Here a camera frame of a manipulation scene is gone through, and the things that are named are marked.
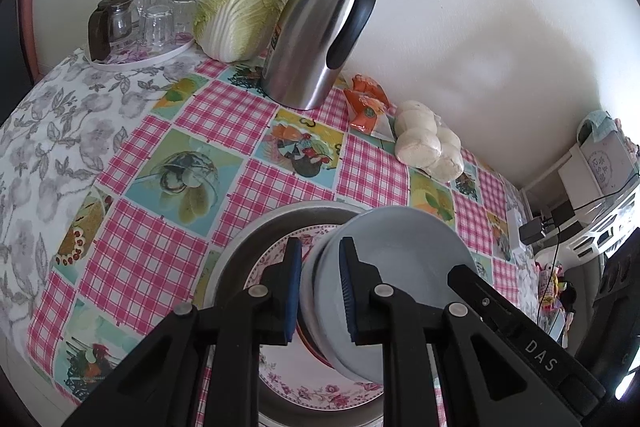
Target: floral tablecloth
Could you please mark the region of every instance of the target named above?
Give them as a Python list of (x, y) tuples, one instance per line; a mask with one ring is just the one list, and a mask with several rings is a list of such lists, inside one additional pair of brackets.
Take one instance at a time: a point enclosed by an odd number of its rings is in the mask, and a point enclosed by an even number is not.
[(202, 306), (226, 244), (301, 200), (409, 204), (438, 216), (479, 272), (532, 319), (531, 252), (512, 255), (513, 186), (468, 151), (441, 185), (348, 129), (339, 82), (298, 113), (257, 87), (260, 59), (194, 47), (159, 67), (106, 73), (81, 50), (0, 128), (0, 327), (79, 402), (171, 311)]

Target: teapot lid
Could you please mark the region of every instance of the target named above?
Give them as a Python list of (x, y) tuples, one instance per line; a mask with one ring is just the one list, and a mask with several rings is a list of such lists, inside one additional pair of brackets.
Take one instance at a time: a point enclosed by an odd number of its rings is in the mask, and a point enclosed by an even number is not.
[(129, 8), (133, 0), (101, 0), (98, 3), (98, 10), (106, 10), (107, 8), (112, 12), (123, 11)]

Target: white bowl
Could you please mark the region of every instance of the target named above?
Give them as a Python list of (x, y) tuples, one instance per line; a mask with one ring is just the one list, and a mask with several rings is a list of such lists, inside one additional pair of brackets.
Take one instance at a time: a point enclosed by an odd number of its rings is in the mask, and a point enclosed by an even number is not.
[(353, 237), (359, 259), (374, 264), (383, 282), (437, 308), (460, 301), (447, 285), (449, 270), (465, 264), (477, 272), (476, 263), (456, 232), (437, 217), (408, 206), (370, 210), (332, 235), (314, 279), (314, 311), (329, 344), (327, 359), (361, 379), (382, 384), (382, 346), (356, 346), (347, 330), (338, 252), (340, 240), (348, 236)]
[(324, 333), (322, 333), (314, 309), (314, 267), (322, 256), (324, 248), (338, 230), (340, 229), (325, 234), (306, 255), (305, 262), (302, 264), (302, 272), (300, 273), (300, 297), (298, 298), (298, 302), (305, 320), (306, 329), (320, 350), (319, 355), (344, 377), (353, 381), (360, 381), (361, 378), (350, 371), (335, 355), (329, 340), (324, 336)]

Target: power adapter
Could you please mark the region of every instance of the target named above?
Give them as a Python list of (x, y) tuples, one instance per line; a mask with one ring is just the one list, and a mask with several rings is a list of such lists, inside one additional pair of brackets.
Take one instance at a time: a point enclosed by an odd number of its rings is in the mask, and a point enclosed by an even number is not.
[(519, 229), (520, 240), (524, 245), (532, 245), (540, 239), (546, 237), (541, 217), (534, 217), (531, 221), (527, 221)]

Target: black pot handle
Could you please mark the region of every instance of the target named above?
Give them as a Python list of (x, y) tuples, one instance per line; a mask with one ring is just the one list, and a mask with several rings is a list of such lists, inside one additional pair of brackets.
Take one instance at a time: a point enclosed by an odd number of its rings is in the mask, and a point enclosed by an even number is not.
[(329, 46), (326, 53), (326, 66), (330, 70), (341, 68), (351, 53), (364, 25), (369, 20), (376, 0), (354, 0), (344, 26)]
[(110, 14), (98, 8), (89, 17), (89, 56), (91, 60), (104, 60), (111, 53), (109, 44)]

